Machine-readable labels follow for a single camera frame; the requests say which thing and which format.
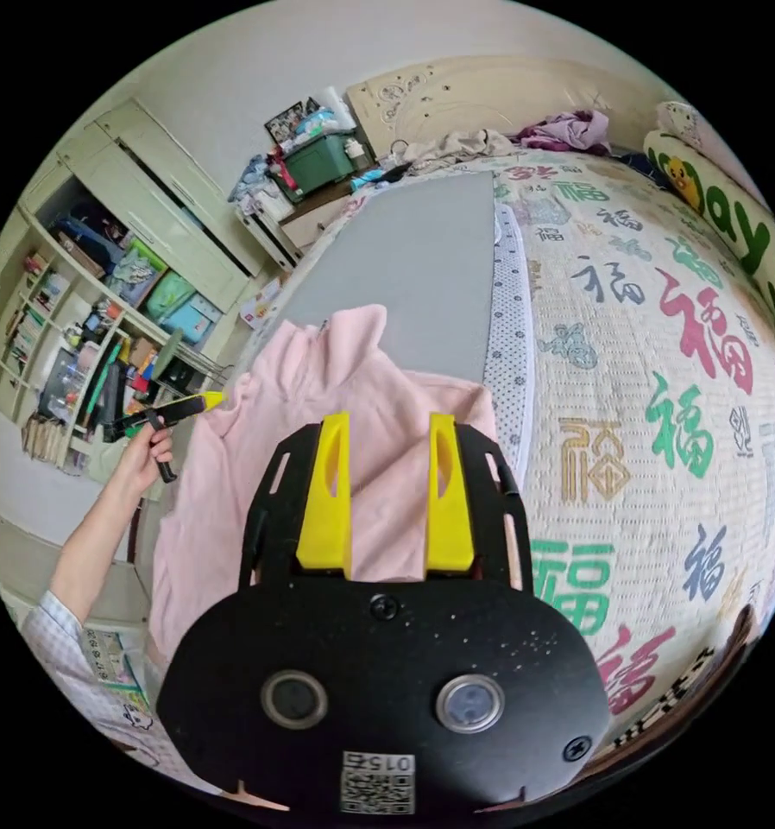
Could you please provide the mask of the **person's left hand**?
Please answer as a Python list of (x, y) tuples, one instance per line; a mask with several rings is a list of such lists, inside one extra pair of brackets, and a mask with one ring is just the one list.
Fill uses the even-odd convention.
[(161, 477), (159, 464), (173, 459), (172, 430), (159, 421), (160, 428), (143, 426), (123, 450), (110, 487), (116, 495), (137, 499)]

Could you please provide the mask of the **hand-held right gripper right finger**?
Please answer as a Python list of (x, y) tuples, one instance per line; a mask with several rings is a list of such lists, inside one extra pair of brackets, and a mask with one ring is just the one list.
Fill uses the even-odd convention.
[(429, 425), (425, 573), (465, 575), (475, 559), (469, 502), (451, 415), (434, 412)]

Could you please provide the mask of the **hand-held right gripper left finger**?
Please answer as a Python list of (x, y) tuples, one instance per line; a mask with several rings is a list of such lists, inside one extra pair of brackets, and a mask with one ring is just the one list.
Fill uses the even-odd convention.
[(324, 418), (307, 491), (296, 559), (309, 573), (352, 574), (350, 415)]

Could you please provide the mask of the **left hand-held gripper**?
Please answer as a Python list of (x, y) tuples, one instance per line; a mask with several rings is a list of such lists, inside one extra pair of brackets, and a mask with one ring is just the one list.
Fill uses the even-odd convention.
[[(227, 400), (228, 396), (223, 391), (206, 391), (199, 393), (196, 396), (181, 398), (157, 408), (145, 408), (138, 413), (115, 421), (108, 427), (104, 427), (103, 441), (105, 443), (116, 443), (121, 439), (127, 439), (130, 441), (145, 425), (151, 425), (155, 429), (160, 428), (159, 421), (162, 421), (162, 424), (165, 427), (172, 430), (173, 427), (181, 421), (196, 415), (201, 415), (206, 410), (212, 410), (218, 406), (221, 406), (226, 403)], [(161, 480), (165, 484), (170, 484), (177, 479), (177, 475), (170, 468), (171, 462), (169, 464), (159, 464)], [(108, 484), (110, 484), (114, 472), (110, 475), (107, 481)]]

